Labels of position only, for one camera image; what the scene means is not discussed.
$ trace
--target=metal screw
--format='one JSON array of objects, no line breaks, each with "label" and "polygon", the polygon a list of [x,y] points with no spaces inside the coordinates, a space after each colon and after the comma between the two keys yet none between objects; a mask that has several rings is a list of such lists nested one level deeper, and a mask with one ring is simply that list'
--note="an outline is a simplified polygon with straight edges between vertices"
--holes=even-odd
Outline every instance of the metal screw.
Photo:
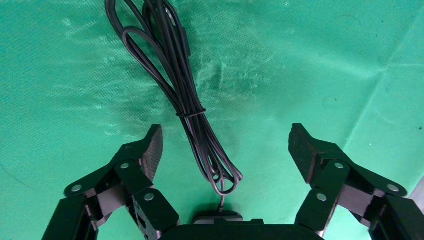
[{"label": "metal screw", "polygon": [[345,166],[343,166],[343,164],[338,163],[338,162],[334,163],[334,166],[338,169],[344,169],[345,168]]},{"label": "metal screw", "polygon": [[399,188],[395,185],[389,184],[387,185],[387,188],[392,190],[393,192],[399,192]]},{"label": "metal screw", "polygon": [[153,193],[147,193],[144,196],[144,200],[146,200],[146,201],[152,201],[154,198],[155,198],[155,195],[153,195]]},{"label": "metal screw", "polygon": [[81,186],[81,185],[75,185],[71,188],[71,191],[75,193],[75,192],[78,192],[79,190],[81,190],[82,188],[83,188],[83,186]]},{"label": "metal screw", "polygon": [[325,196],[325,195],[324,195],[324,194],[322,194],[322,193],[318,193],[318,194],[316,195],[316,197],[317,197],[320,201],[323,201],[323,202],[327,201],[327,196]]}]

